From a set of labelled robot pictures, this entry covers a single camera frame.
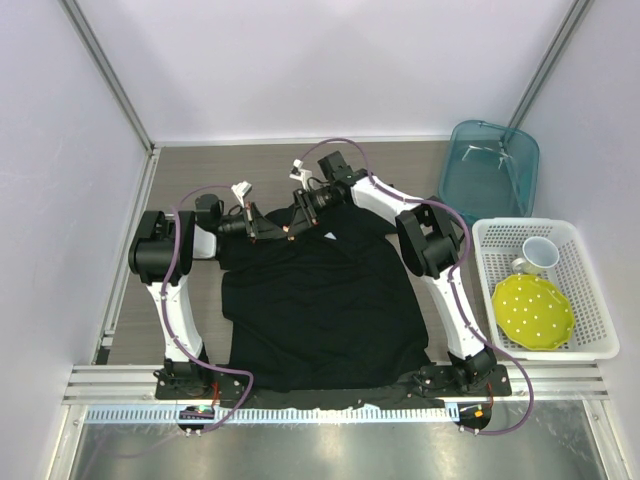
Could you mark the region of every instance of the white mug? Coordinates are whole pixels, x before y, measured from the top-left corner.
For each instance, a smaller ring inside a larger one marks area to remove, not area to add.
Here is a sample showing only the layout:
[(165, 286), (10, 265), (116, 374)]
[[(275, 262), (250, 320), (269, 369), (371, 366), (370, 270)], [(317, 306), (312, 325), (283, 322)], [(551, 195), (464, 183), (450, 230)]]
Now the white mug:
[(537, 275), (553, 268), (560, 260), (558, 247), (544, 237), (530, 237), (522, 244), (522, 256), (511, 262), (514, 273)]

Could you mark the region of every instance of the gray wooden surface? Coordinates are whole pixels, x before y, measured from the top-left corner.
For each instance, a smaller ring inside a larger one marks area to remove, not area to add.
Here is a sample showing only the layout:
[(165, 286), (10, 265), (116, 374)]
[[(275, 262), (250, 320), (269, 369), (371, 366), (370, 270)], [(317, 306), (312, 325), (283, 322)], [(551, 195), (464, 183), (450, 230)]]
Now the gray wooden surface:
[[(413, 195), (437, 193), (438, 179), (447, 142), (389, 142), (364, 145), (371, 168), (383, 181)], [(263, 213), (288, 206), (291, 191), (299, 183), (288, 178), (293, 160), (307, 145), (255, 145), (229, 147), (188, 147), (162, 150), (148, 208), (167, 211), (185, 193), (207, 184), (232, 184), (247, 180), (253, 184), (251, 199)], [(305, 163), (321, 177), (316, 161), (340, 150), (355, 168), (363, 166), (358, 151), (350, 145), (320, 147)], [(230, 208), (230, 191), (218, 190)], [(215, 261), (194, 262), (189, 275), (189, 291), (194, 318), (209, 358), (226, 363), (231, 348), (233, 325), (222, 316), (220, 284), (222, 272)], [(427, 353), (432, 360), (447, 360), (447, 340), (435, 305), (426, 286), (409, 274), (416, 291), (430, 341)], [(482, 292), (473, 258), (463, 267), (463, 283), (481, 327), (486, 328)], [(138, 277), (131, 276), (109, 357), (110, 364), (160, 364), (164, 341), (155, 306)]]

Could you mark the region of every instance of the metal post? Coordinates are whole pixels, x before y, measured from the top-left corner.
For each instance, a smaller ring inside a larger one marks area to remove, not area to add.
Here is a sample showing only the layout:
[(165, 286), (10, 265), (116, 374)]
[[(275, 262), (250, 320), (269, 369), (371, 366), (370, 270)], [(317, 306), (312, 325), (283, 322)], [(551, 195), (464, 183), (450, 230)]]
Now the metal post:
[(80, 40), (84, 44), (85, 48), (91, 55), (96, 67), (100, 71), (100, 74), (104, 78), (105, 82), (107, 82), (107, 86), (111, 90), (116, 102), (120, 105), (122, 112), (125, 117), (131, 124), (131, 127), (136, 132), (142, 146), (144, 147), (147, 154), (151, 154), (153, 151), (153, 142), (149, 138), (147, 131), (145, 130), (142, 122), (140, 121), (140, 117), (136, 113), (129, 97), (127, 96), (120, 80), (118, 80), (117, 75), (115, 74), (113, 67), (109, 63), (107, 56), (105, 55), (98, 39), (96, 38), (89, 22), (87, 21), (84, 13), (82, 13), (82, 9), (78, 5), (77, 0), (59, 0), (62, 9), (67, 13), (69, 20), (73, 24)]
[(509, 128), (519, 128), (522, 124), (592, 3), (593, 0), (574, 0), (573, 5), (571, 5), (569, 12), (560, 25), (560, 29), (544, 54), (538, 70), (520, 99), (520, 103), (509, 121)]

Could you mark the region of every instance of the gray floor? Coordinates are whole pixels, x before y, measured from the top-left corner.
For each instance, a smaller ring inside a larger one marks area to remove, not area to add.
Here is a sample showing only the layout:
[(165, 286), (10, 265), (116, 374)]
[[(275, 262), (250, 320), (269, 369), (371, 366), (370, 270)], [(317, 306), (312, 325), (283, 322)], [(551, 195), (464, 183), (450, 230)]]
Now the gray floor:
[[(526, 405), (496, 404), (491, 428)], [(539, 402), (519, 431), (474, 437), (450, 423), (226, 426), (202, 438), (173, 425), (88, 425), (71, 478), (114, 479), (605, 479), (582, 402)]]
[[(287, 206), (291, 191), (299, 184), (288, 178), (293, 160), (306, 151), (306, 145), (256, 145), (233, 147), (190, 147), (162, 150), (148, 208), (167, 210), (185, 193), (207, 184), (232, 184), (247, 180), (253, 184), (252, 199), (262, 212)], [(420, 196), (437, 193), (438, 179), (447, 142), (367, 143), (374, 172), (401, 191)], [(320, 175), (316, 161), (327, 153), (342, 151), (354, 168), (362, 159), (350, 145), (319, 148), (305, 164)], [(233, 205), (228, 191), (216, 192)], [(195, 262), (189, 277), (191, 305), (209, 358), (226, 363), (231, 348), (232, 323), (222, 316), (220, 284), (223, 272), (217, 262)], [(418, 297), (433, 360), (446, 360), (446, 336), (426, 287), (409, 274)], [(462, 271), (463, 283), (481, 327), (486, 330), (482, 292), (473, 259)], [(131, 277), (109, 357), (110, 364), (159, 364), (163, 358), (162, 330), (151, 297), (137, 277)]]

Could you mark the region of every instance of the mug handle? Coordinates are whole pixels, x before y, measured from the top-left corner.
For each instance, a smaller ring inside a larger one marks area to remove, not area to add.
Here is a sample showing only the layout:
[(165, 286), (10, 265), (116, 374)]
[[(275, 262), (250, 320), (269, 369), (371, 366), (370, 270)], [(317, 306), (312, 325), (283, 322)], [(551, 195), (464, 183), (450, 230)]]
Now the mug handle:
[(511, 270), (514, 273), (523, 273), (524, 266), (527, 264), (527, 261), (524, 258), (516, 258), (513, 262), (511, 262)]

